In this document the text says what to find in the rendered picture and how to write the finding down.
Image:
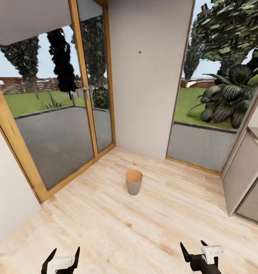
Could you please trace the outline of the trash can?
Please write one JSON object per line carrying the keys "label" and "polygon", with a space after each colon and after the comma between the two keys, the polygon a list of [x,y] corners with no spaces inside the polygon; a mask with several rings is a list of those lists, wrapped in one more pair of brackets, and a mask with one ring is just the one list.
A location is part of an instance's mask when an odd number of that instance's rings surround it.
{"label": "trash can", "polygon": [[128,187],[128,192],[132,196],[138,195],[140,191],[140,187],[143,180],[143,174],[142,172],[138,170],[129,170],[126,174],[126,182]]}

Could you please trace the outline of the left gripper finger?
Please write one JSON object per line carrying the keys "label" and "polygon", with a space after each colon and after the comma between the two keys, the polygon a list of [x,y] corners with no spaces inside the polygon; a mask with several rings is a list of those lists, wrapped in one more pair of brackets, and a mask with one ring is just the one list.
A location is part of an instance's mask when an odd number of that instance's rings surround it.
{"label": "left gripper finger", "polygon": [[72,265],[73,271],[75,268],[78,267],[79,254],[80,254],[80,247],[78,247],[76,254],[75,254],[75,261],[74,261],[74,264]]}
{"label": "left gripper finger", "polygon": [[54,257],[54,255],[55,255],[56,251],[57,251],[57,248],[55,248],[55,249],[53,250],[53,252],[49,255],[49,257],[48,257],[47,260],[44,262],[44,264],[42,265],[42,267],[43,267],[44,265],[48,265],[48,263],[53,259],[53,257]]}

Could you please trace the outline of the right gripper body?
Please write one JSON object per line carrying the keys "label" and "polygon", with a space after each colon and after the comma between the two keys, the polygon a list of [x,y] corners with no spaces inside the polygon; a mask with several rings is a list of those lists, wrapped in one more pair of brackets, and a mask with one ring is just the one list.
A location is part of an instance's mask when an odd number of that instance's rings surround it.
{"label": "right gripper body", "polygon": [[207,264],[201,257],[202,254],[191,255],[190,267],[193,271],[201,271],[202,274],[222,274],[218,269],[218,257],[214,257],[214,264]]}

